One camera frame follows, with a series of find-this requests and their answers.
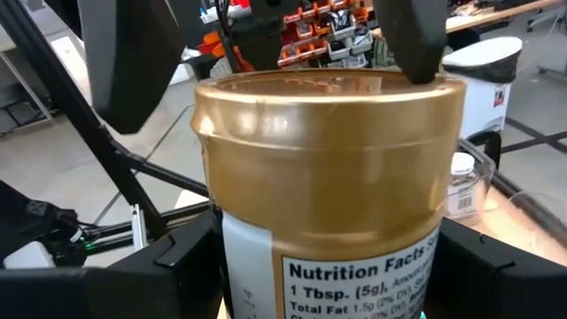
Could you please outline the white trash bin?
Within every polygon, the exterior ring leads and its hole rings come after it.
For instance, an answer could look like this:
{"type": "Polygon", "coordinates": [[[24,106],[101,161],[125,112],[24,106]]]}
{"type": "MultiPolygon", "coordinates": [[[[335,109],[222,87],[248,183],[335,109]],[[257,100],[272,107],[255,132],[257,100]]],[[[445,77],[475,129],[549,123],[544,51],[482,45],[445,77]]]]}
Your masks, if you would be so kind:
{"type": "Polygon", "coordinates": [[[522,49],[520,38],[499,36],[471,44],[442,59],[445,72],[467,82],[461,138],[503,130],[522,49]]]}

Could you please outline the grey office chair base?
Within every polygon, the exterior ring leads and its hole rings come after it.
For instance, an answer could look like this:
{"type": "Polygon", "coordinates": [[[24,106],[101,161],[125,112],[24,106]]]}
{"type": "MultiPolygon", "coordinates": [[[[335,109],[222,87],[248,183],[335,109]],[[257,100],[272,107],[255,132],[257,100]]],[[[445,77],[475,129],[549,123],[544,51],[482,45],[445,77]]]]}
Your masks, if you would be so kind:
{"type": "MultiPolygon", "coordinates": [[[[565,22],[567,24],[567,0],[562,0],[563,3],[555,9],[550,11],[544,11],[542,8],[537,10],[537,13],[532,15],[527,21],[526,32],[531,33],[536,25],[543,23],[546,20],[553,20],[553,26],[550,28],[549,33],[555,28],[555,25],[559,22],[565,22]]],[[[552,74],[567,80],[567,60],[563,70],[558,70],[546,66],[537,66],[537,71],[539,74],[552,74]]]]}

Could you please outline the clear plastic bin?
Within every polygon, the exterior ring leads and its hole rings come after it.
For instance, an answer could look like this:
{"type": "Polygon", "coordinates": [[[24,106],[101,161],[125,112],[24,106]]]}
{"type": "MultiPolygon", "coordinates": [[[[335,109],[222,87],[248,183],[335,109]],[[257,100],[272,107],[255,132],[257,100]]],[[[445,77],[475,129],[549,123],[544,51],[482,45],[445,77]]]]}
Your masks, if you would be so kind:
{"type": "Polygon", "coordinates": [[[475,159],[477,211],[447,218],[534,253],[554,247],[567,251],[567,217],[555,214],[567,210],[567,196],[521,189],[498,171],[492,154],[467,140],[459,141],[456,152],[475,159]]]}

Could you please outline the grey metal bracket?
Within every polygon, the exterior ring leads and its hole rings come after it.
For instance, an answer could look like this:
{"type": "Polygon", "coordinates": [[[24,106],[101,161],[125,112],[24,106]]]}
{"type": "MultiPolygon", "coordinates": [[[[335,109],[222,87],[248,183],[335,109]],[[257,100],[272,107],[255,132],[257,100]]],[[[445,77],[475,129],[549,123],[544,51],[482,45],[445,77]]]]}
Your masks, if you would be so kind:
{"type": "Polygon", "coordinates": [[[131,217],[133,246],[134,251],[137,252],[148,245],[144,211],[138,204],[134,204],[131,207],[131,217]]]}

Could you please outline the white label spice jar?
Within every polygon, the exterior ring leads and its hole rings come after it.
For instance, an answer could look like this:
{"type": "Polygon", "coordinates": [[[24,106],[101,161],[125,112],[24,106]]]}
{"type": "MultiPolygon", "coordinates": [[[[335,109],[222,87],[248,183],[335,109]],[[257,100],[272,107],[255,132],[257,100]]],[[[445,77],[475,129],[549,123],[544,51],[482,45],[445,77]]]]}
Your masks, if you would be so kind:
{"type": "Polygon", "coordinates": [[[452,158],[447,187],[447,217],[456,219],[477,211],[477,181],[475,159],[468,153],[456,152],[452,158]]]}

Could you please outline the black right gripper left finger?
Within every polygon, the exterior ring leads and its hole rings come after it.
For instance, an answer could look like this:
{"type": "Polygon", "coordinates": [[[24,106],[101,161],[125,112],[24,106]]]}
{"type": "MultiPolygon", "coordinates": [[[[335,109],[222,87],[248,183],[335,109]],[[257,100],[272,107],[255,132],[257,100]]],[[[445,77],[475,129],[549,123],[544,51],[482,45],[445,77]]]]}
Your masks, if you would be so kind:
{"type": "Polygon", "coordinates": [[[0,270],[0,319],[216,319],[221,298],[210,213],[106,268],[0,270]]]}

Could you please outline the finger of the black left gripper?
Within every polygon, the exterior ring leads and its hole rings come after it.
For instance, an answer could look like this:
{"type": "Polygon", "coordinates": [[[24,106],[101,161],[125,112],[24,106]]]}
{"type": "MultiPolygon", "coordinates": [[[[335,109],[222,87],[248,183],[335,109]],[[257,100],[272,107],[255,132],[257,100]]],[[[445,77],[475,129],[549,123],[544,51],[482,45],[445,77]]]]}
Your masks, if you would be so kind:
{"type": "Polygon", "coordinates": [[[414,84],[433,81],[447,44],[447,0],[373,0],[396,65],[414,84]]]}
{"type": "Polygon", "coordinates": [[[122,135],[137,133],[181,62],[167,0],[78,0],[92,106],[122,135]]]}

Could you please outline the orange grey storage bin rack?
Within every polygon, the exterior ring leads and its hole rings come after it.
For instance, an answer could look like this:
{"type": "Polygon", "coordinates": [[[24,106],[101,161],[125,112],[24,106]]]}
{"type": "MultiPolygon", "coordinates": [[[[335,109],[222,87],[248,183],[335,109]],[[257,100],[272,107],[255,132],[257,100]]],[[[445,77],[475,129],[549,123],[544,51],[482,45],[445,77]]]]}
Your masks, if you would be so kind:
{"type": "MultiPolygon", "coordinates": [[[[203,36],[198,51],[203,55],[227,59],[235,73],[255,71],[222,32],[222,0],[208,2],[206,8],[199,9],[199,17],[213,30],[203,36]]],[[[231,18],[239,18],[249,11],[249,0],[229,1],[231,18]]],[[[339,61],[339,66],[344,67],[345,58],[362,57],[371,49],[376,27],[371,0],[295,0],[295,12],[283,16],[279,68],[322,56],[331,63],[339,61]]]]}

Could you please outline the gold lid spice jar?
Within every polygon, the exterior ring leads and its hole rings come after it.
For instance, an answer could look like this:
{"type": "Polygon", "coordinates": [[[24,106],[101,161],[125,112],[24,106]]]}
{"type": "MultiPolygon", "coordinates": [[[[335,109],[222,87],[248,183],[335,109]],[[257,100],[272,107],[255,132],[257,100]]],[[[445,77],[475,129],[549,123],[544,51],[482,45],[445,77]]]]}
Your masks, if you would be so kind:
{"type": "Polygon", "coordinates": [[[200,82],[230,319],[420,319],[465,91],[363,68],[200,82]]]}

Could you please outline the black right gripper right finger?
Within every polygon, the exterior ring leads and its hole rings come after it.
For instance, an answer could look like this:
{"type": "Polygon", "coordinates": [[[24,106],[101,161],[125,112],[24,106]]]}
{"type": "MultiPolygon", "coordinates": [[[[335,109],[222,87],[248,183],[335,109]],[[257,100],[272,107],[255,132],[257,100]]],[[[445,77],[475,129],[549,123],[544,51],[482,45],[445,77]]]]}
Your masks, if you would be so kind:
{"type": "Polygon", "coordinates": [[[567,268],[445,218],[427,319],[567,319],[567,268]]]}

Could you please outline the white shelving unit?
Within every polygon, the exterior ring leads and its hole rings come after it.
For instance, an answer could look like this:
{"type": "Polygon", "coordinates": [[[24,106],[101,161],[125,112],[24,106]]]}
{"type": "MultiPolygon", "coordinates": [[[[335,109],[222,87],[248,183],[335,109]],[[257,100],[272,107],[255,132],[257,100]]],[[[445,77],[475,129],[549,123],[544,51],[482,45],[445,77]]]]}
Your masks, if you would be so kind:
{"type": "MultiPolygon", "coordinates": [[[[89,77],[82,40],[48,6],[28,12],[74,84],[89,100],[89,77]]],[[[42,80],[0,26],[0,136],[51,120],[61,113],[42,80]]]]}

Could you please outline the wooden workbench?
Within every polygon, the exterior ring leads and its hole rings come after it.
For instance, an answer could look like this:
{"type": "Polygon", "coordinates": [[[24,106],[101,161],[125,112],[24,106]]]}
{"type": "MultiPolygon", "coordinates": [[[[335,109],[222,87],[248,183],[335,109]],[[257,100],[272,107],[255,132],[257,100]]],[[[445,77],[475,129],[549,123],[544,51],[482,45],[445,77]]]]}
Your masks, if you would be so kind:
{"type": "Polygon", "coordinates": [[[463,15],[449,18],[446,22],[447,33],[456,32],[465,28],[475,27],[493,21],[507,19],[509,17],[524,14],[526,12],[546,8],[550,5],[559,4],[563,0],[536,0],[534,2],[519,5],[502,11],[482,9],[473,15],[463,15]]]}

